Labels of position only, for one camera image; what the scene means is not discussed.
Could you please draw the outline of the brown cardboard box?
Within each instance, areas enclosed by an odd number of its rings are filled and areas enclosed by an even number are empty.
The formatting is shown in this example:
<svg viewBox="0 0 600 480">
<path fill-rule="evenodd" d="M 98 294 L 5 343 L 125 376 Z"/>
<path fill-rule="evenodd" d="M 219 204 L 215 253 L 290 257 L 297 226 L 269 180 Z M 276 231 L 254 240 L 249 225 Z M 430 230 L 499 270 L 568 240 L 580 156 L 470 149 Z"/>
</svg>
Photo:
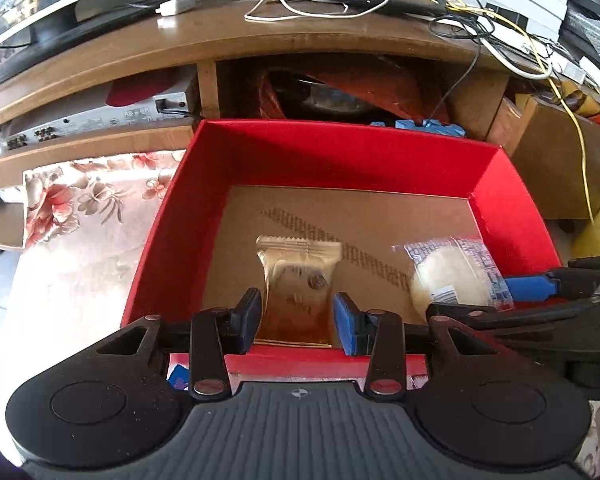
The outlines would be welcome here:
<svg viewBox="0 0 600 480">
<path fill-rule="evenodd" d="M 523 110 L 502 99 L 486 140 L 506 151 L 543 218 L 600 210 L 600 125 L 535 98 Z"/>
</svg>

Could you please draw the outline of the gold pastry packet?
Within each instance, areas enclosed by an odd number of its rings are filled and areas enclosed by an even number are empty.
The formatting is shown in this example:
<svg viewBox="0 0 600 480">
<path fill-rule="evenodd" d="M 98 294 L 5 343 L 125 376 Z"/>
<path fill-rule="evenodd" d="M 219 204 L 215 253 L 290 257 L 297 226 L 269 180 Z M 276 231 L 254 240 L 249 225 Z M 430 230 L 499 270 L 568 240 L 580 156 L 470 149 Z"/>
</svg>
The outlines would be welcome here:
<svg viewBox="0 0 600 480">
<path fill-rule="evenodd" d="M 341 244 L 261 235 L 257 254 L 265 284 L 258 339 L 279 346 L 328 348 Z"/>
</svg>

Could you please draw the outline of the white power strip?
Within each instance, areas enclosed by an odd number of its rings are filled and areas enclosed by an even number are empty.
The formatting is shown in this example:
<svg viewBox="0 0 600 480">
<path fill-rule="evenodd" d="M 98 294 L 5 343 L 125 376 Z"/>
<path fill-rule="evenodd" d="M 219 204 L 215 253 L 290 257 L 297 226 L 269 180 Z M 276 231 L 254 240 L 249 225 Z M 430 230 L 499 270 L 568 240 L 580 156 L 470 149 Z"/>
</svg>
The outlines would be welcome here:
<svg viewBox="0 0 600 480">
<path fill-rule="evenodd" d="M 509 51 L 527 55 L 532 61 L 537 53 L 542 61 L 549 62 L 555 73 L 577 84 L 587 84 L 600 94 L 600 69 L 588 58 L 575 58 L 558 42 L 541 36 L 525 37 L 504 25 L 495 25 L 493 37 Z"/>
</svg>

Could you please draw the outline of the floral beige table cloth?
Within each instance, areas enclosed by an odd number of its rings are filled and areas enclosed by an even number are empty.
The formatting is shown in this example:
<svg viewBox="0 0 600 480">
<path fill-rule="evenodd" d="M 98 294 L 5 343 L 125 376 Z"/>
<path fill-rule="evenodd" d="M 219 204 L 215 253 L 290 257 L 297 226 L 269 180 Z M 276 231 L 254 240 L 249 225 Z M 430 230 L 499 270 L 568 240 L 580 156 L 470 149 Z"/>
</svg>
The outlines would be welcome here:
<svg viewBox="0 0 600 480">
<path fill-rule="evenodd" d="M 9 305 L 29 358 L 55 363 L 119 327 L 183 157 L 126 153 L 24 172 L 24 252 Z"/>
</svg>

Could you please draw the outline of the silver media player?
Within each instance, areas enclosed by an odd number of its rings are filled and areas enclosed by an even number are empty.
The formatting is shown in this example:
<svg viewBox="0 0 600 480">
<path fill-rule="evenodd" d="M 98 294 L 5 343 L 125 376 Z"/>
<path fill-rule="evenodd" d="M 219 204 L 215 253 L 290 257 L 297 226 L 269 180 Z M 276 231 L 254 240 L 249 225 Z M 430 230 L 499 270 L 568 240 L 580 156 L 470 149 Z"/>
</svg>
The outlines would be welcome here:
<svg viewBox="0 0 600 480">
<path fill-rule="evenodd" d="M 189 115 L 185 91 L 159 93 L 133 104 L 112 106 L 97 89 L 77 93 L 13 119 L 2 133 L 9 151 L 102 129 L 153 124 Z"/>
</svg>

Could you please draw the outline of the red cardboard box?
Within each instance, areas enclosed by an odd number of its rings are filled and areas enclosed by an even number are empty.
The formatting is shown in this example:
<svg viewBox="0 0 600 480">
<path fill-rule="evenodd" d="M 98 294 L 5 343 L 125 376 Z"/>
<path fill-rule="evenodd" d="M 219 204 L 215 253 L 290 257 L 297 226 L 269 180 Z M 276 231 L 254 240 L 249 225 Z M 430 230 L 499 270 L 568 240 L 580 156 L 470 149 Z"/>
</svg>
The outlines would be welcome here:
<svg viewBox="0 0 600 480">
<path fill-rule="evenodd" d="M 258 237 L 342 248 L 332 287 L 363 310 L 418 321 L 406 243 L 478 238 L 504 276 L 560 260 L 506 153 L 484 142 L 388 127 L 202 122 L 148 235 L 122 320 L 188 324 L 263 288 Z"/>
</svg>

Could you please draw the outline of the clear bag white bun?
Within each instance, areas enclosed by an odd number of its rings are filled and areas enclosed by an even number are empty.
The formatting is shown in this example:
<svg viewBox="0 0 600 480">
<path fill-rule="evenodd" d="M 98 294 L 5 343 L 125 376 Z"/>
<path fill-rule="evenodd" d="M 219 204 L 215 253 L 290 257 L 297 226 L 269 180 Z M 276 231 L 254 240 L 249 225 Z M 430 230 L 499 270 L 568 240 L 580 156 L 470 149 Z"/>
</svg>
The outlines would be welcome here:
<svg viewBox="0 0 600 480">
<path fill-rule="evenodd" d="M 424 320 L 430 304 L 506 310 L 514 298 L 486 244 L 478 238 L 449 236 L 395 244 L 392 250 L 410 260 L 411 304 Z"/>
</svg>

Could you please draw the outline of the white small adapter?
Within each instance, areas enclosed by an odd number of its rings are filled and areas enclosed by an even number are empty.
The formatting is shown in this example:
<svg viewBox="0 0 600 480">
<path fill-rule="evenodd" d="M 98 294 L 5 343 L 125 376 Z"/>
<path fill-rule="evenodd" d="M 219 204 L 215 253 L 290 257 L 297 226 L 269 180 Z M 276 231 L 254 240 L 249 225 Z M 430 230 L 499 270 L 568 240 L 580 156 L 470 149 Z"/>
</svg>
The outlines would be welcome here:
<svg viewBox="0 0 600 480">
<path fill-rule="evenodd" d="M 160 3 L 155 12 L 164 18 L 170 18 L 193 10 L 195 6 L 196 0 L 168 0 Z"/>
</svg>

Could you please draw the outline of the blue foam mat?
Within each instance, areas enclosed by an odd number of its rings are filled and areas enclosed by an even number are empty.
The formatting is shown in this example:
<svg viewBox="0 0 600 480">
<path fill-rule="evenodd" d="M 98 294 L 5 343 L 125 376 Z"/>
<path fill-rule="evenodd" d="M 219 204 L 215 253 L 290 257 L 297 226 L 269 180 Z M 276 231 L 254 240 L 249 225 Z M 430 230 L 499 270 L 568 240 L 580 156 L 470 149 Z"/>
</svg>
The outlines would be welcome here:
<svg viewBox="0 0 600 480">
<path fill-rule="evenodd" d="M 413 119 L 395 120 L 392 124 L 387 125 L 385 122 L 372 122 L 375 127 L 392 127 L 400 130 L 419 131 L 440 136 L 450 136 L 451 138 L 463 139 L 466 136 L 466 131 L 458 125 L 449 124 L 443 125 L 437 119 L 425 119 L 422 122 L 414 122 Z"/>
</svg>

